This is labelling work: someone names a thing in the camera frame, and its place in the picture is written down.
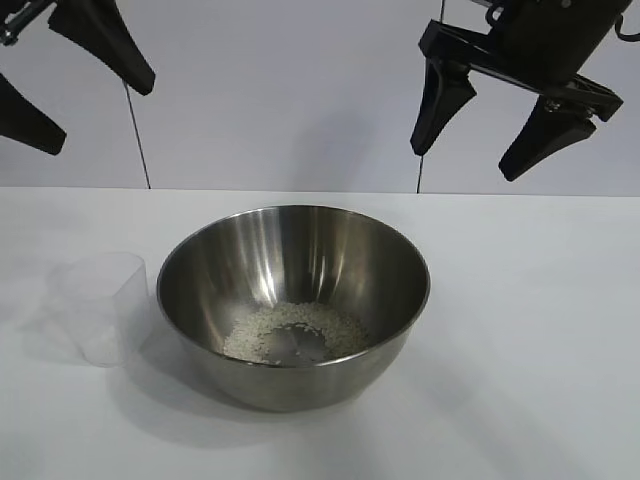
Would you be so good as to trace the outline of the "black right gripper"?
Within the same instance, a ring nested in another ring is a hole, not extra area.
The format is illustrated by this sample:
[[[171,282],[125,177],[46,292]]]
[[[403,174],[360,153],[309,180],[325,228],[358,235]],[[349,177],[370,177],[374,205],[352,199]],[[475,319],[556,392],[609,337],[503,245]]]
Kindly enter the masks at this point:
[[[579,71],[609,32],[621,31],[627,1],[492,1],[486,33],[433,20],[419,41],[425,81],[410,138],[425,155],[447,123],[476,96],[478,72],[540,97],[498,168],[515,181],[545,158],[589,139],[589,115],[610,119],[621,98]]]

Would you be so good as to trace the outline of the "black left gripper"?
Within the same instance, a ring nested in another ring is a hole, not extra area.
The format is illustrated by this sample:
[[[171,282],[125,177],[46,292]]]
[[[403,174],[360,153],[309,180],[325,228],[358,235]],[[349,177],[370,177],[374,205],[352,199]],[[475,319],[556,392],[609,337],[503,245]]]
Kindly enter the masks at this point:
[[[19,34],[55,0],[0,0],[1,44]],[[136,45],[115,1],[57,1],[48,20],[54,32],[103,62],[140,95],[152,92],[156,74]],[[59,154],[66,132],[1,76],[1,135],[48,154]]]

